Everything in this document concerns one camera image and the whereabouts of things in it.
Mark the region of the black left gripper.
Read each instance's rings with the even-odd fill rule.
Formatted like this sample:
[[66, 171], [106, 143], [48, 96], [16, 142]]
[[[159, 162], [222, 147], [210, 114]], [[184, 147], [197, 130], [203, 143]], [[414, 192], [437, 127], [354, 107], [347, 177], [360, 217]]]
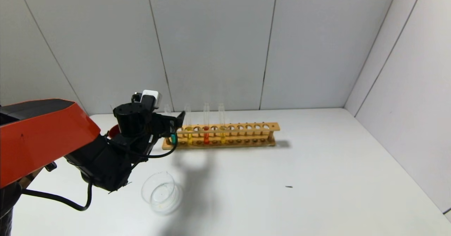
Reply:
[[176, 144], [175, 128], [182, 127], [185, 115], [185, 111], [182, 111], [176, 118], [159, 113], [153, 113], [150, 121], [150, 133], [154, 137], [168, 138], [169, 141], [167, 141], [167, 143], [172, 145]]

